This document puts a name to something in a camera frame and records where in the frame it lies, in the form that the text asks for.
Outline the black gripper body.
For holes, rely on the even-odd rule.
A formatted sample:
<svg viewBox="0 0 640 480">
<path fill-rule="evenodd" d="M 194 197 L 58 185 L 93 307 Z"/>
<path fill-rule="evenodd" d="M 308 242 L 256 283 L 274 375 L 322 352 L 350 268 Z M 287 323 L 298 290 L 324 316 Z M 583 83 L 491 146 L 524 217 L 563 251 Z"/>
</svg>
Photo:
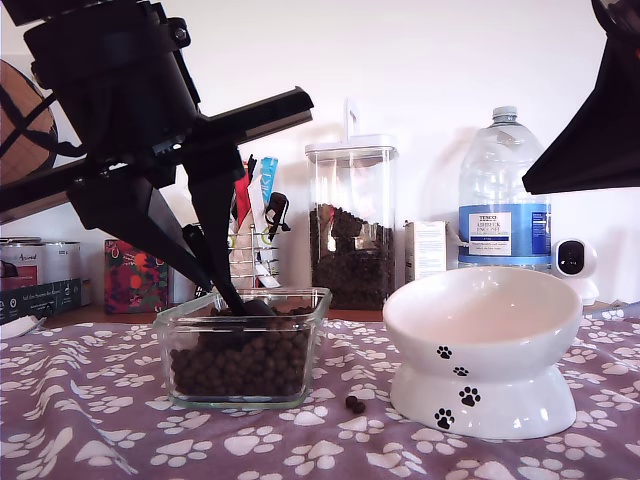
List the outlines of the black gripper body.
<svg viewBox="0 0 640 480">
<path fill-rule="evenodd" d="M 70 203 L 67 191 L 93 178 L 143 177 L 160 192 L 196 154 L 238 149 L 311 118 L 313 103 L 301 88 L 201 113 L 181 54 L 190 36 L 180 18 L 25 18 L 22 25 L 33 76 L 60 104 L 79 144 L 42 137 L 31 129 L 32 115 L 17 118 L 17 134 L 68 163 L 3 186 L 5 222 Z"/>
</svg>

